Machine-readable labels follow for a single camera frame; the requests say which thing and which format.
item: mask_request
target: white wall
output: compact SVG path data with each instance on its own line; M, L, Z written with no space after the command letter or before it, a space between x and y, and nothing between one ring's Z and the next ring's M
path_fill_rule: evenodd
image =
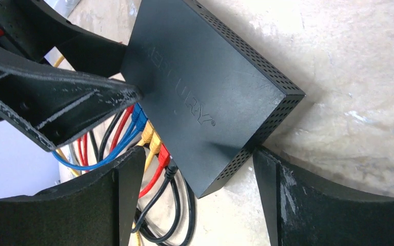
M6 121L0 122L0 198L34 195L59 179L52 154Z

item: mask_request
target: cable connector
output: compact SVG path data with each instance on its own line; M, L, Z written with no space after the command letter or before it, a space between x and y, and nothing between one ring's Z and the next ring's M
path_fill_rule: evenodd
M174 178L178 170L179 168L176 166L176 164L174 162L170 162L170 164L165 169L164 177L171 180Z
M154 128L152 126L152 123L150 123L150 121L148 120L146 126L144 127L143 133L141 134L141 140L136 145L144 146L145 144L150 143L150 141L152 141L153 134Z
M135 104L133 106L133 112L132 112L132 121L136 122L138 120L138 117L140 116L141 112L142 112L142 108L139 104Z
M147 123L147 116L144 113L144 111L141 110L140 115L138 116L138 119L136 120L136 129L139 132L142 132L145 129L146 123Z
M159 165L162 166L162 168L165 168L170 164L170 153L164 144L161 145L161 150L159 151L157 159L159 160Z
M153 158L159 151L161 150L162 141L156 131L153 132L152 141L150 141L150 152L146 158L146 164L144 165L144 172L147 171L150 164L152 163Z
M133 109L135 108L135 105L131 105L127 107L126 112L129 112L129 114L133 113Z
M152 141L150 141L150 152L154 154L159 153L161 151L162 141L156 131L153 131Z

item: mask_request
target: router vent hole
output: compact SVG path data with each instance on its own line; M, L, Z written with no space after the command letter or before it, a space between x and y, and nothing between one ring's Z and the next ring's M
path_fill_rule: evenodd
M252 63L263 73L268 76L268 78L273 81L273 83L279 84L283 88L286 94L303 94L300 88L298 88L289 78L287 78L282 72L280 72L276 67L274 67L267 59L261 56L256 50L249 46L242 38L240 38L236 33L234 33L230 28L228 28L223 22L218 18L210 14L205 9L196 9L197 12L211 25L213 25L223 36L226 37L230 43L237 48L242 55L247 56Z
M242 149L232 160L232 162L224 169L219 175L217 180L233 176L240 167L248 160L251 153L245 149Z
M272 114L256 131L254 134L255 140L260 144L263 143L299 102L299 100L283 100L283 102L272 112Z

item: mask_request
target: blue ethernet cable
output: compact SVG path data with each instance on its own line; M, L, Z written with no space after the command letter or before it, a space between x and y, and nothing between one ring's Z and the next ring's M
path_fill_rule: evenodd
M123 137L128 137L130 135L130 133L132 132L133 128L136 125L137 120L140 118L140 114L143 111L143 109L141 108L140 104L135 104L134 108L133 108L133 112L132 112L132 121L129 124L128 129L126 129L125 134L123 135Z
M53 151L52 155L55 157L55 159L57 159L59 162L61 162L63 165L65 165L68 168L72 168L72 169L79 170L79 171L89 171L89 170L96 169L98 167L101 167L101 166L113 161L120 154L120 152L122 152L124 150L124 148L129 145L129 143L132 141L132 139L134 139L138 134L139 134L139 131L135 130L130 134L129 138L127 138L127 139L122 138L122 140L120 140L117 147L105 159L103 159L102 161L98 162L97 164L94 164L91 166L84 167L84 166L77 166L77 165L68 163L67 161L63 160L61 158L61 156L58 155L58 153L56 151Z
M82 167L82 166L77 166L77 165L66 162L55 151L52 152L53 156L55 157L55 159L57 159L59 162L61 162L66 167L69 167L69 168L72 168L75 170L79 170L79 171L93 170L93 169L96 169L98 167L101 167L101 166L113 161L120 154L120 152L122 152L126 148L126 146L128 146L129 143L139 134L139 132L142 132L144 130L144 127L147 122L147 116L138 104L135 105L134 113L135 113L136 109L137 109L136 115L138 117L132 118L133 125L136 126L136 129L133 132L131 132L128 137L126 137L126 135L124 135L123 138L120 140L120 142L117 144L117 146L114 148L114 150L107 157L105 157L105 159L98 162L97 164Z

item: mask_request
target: black cable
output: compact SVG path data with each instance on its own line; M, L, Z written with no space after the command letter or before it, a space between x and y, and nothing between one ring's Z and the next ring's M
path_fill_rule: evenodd
M70 149L70 155L72 156L73 164L80 166L81 164L79 163L79 161L77 159L76 150L74 149L73 144L69 144L69 149Z
M155 196L150 200L150 202L147 204L147 206L141 211L141 216L138 218L138 220L135 223L135 227L130 231L131 233L137 232L141 225L144 222L144 218L146 217L147 213L149 210L153 207L153 205L158 201L158 199L161 197L161 195L164 193L165 189L167 188L168 183L170 183L171 179L165 178L164 181L162 182L161 187L155 194Z
M154 197L150 200L150 202L147 204L147 206L143 209L141 212L141 216L136 220L135 222L135 228L131 230L131 233L137 232L141 225L145 222L144 218L146 217L147 213L149 210L152 208L152 206L158 201L158 199L161 197L165 189L167 188L168 183L174 179L174 176L178 172L178 167L176 166L175 163L170 162L170 164L165 168L165 173L164 173L164 181L161 184L161 187L159 190L156 192Z
M91 145L93 145L94 156L97 159L99 156L99 147L97 146L96 139L94 138L93 130L88 131L88 134L90 135Z
M176 229L178 228L179 225L179 221L181 218L181 199L180 199L180 195L179 195L179 188L178 185L175 181L175 179L172 179L170 181L171 184L171 189L173 190L173 196L174 196L174 204L175 204L175 214L174 214L174 221L173 224L171 225L170 229L168 230L168 232L160 237L160 238L156 238L156 237L146 237L146 239L150 242L153 243L161 243L161 242L165 242L168 238L170 238L174 232L176 231Z
M102 138L101 146L99 147L99 155L96 156L97 162L103 160L103 155L105 154L105 148L106 148L106 144L108 143L109 136L111 136L112 131L114 131L114 127L119 122L122 114L123 114L123 110L118 112L112 119L111 124L109 124L108 128L106 129L105 135Z
M186 182L185 178L182 176L185 187L186 187L186 195L188 199L188 213L189 213L189 220L188 220L188 230L186 232L186 236L184 241L179 246L187 246L191 243L192 237L194 236L195 232L195 223L196 223L196 205L195 205L195 196L191 189L191 187ZM143 223L140 229L141 235L145 238L155 237L155 234L151 231L149 225L147 223ZM159 246L171 246L166 243L157 243Z

